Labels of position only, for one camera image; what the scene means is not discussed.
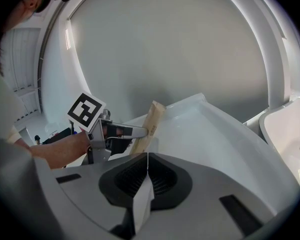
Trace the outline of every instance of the person's arm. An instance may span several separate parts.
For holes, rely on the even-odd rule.
[[[62,168],[87,152],[90,143],[85,132],[70,135],[46,145],[29,147],[33,156],[46,159],[51,169]]]

